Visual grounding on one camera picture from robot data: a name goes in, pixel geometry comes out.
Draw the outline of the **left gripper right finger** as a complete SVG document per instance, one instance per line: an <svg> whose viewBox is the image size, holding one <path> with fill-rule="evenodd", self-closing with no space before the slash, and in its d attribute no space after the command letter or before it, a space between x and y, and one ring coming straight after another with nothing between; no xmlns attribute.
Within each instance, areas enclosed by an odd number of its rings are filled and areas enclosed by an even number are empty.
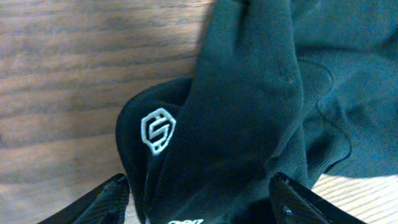
<svg viewBox="0 0 398 224"><path fill-rule="evenodd" d="M366 224L281 172L271 178L269 191L278 224Z"/></svg>

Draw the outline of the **black polo shirt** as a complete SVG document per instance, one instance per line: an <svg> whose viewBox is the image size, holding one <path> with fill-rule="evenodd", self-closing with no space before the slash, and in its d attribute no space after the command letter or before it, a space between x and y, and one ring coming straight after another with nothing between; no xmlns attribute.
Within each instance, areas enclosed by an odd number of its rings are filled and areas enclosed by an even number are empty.
<svg viewBox="0 0 398 224"><path fill-rule="evenodd" d="M270 223L278 172L397 173L397 1L217 1L194 76L123 108L141 223Z"/></svg>

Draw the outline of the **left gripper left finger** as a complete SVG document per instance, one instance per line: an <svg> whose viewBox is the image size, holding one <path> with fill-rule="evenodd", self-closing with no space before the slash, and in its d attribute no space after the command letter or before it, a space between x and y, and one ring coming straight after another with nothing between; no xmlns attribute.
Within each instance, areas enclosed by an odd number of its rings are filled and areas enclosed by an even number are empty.
<svg viewBox="0 0 398 224"><path fill-rule="evenodd" d="M39 224L124 224L129 181L116 174Z"/></svg>

